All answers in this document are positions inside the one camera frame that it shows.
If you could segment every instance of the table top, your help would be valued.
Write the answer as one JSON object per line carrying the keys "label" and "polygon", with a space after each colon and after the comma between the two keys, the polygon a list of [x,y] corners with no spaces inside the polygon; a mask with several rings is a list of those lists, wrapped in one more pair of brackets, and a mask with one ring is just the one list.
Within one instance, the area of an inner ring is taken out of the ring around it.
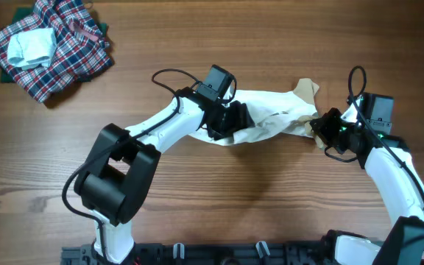
{"label": "table top", "polygon": [[[16,6],[0,4],[0,29]],[[134,125],[169,103],[150,82],[162,68],[205,78],[215,63],[244,90],[285,92],[309,77],[322,115],[346,108],[347,75],[363,65],[367,92],[395,98],[392,134],[406,139],[424,182],[424,2],[96,2],[91,12],[109,24],[111,69],[45,105],[0,84],[0,264],[59,264],[62,246],[92,242],[93,222],[65,209],[63,184],[106,124]],[[178,74],[160,80],[190,85]],[[390,223],[357,163],[293,135],[229,147],[181,139],[133,219],[142,243],[316,240],[329,229],[384,240]]]}

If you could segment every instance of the red and blue plaid cloth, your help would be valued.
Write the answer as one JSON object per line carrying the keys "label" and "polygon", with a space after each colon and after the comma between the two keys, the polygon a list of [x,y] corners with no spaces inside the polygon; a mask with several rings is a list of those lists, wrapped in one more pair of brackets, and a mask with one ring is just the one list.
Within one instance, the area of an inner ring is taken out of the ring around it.
{"label": "red and blue plaid cloth", "polygon": [[[12,35],[47,27],[54,29],[57,38],[57,50],[48,68],[22,71],[7,62],[7,46]],[[33,14],[0,31],[0,66],[32,98],[44,102],[75,79],[112,66],[104,51],[108,46],[82,0],[37,0]]]}

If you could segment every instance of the white fabric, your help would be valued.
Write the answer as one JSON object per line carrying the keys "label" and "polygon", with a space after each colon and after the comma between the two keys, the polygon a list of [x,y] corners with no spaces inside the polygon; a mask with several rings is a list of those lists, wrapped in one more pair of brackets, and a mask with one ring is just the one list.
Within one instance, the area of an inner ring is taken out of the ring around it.
{"label": "white fabric", "polygon": [[52,28],[33,29],[11,36],[7,47],[7,62],[22,70],[38,65],[49,67],[57,48],[55,32]]}
{"label": "white fabric", "polygon": [[[312,86],[318,85],[310,79],[301,79],[299,85],[308,87],[308,92],[313,96]],[[268,91],[236,91],[235,100],[246,103],[248,111],[255,126],[239,130],[233,137],[218,141],[208,137],[207,130],[199,129],[190,136],[212,144],[222,146],[252,143],[271,138],[278,133],[313,137],[305,132],[305,123],[298,121],[301,116],[312,116],[317,114],[314,105],[306,103],[294,94],[293,91],[286,93]]]}

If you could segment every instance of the wooden surface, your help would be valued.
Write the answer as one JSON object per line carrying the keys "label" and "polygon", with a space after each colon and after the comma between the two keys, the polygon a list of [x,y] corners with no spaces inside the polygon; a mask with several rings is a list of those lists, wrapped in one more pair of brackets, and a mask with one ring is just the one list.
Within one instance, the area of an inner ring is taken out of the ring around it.
{"label": "wooden surface", "polygon": [[[15,7],[0,4],[0,29]],[[424,182],[424,1],[97,2],[93,11],[110,25],[114,67],[47,106],[0,84],[0,264],[58,264],[62,246],[93,240],[92,221],[63,207],[62,186],[103,126],[137,124],[168,104],[149,81],[162,68],[204,78],[216,63],[248,90],[289,91],[310,77],[323,114],[345,109],[349,70],[363,65],[367,91],[395,97],[392,133],[408,141]],[[381,240],[389,231],[357,163],[290,135],[231,147],[182,139],[162,156],[133,224],[136,241],[164,244],[319,239],[328,229]]]}

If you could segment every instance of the wood grain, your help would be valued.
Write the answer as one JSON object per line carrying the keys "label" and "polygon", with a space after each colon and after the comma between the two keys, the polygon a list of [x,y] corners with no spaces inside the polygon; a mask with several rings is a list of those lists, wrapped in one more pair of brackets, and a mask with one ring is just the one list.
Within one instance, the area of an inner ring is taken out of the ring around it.
{"label": "wood grain", "polygon": [[[0,29],[15,7],[0,4]],[[103,126],[168,104],[149,81],[162,68],[204,78],[216,63],[248,90],[289,91],[310,77],[324,113],[345,109],[349,70],[363,65],[367,90],[395,97],[392,133],[408,141],[424,182],[424,1],[109,1],[93,16],[110,25],[109,71],[46,106],[0,84],[0,264],[59,264],[62,246],[91,242],[91,221],[63,207],[62,186]],[[133,226],[136,241],[164,244],[319,239],[331,228],[384,239],[389,218],[356,163],[279,135],[231,147],[182,139],[163,155]]]}

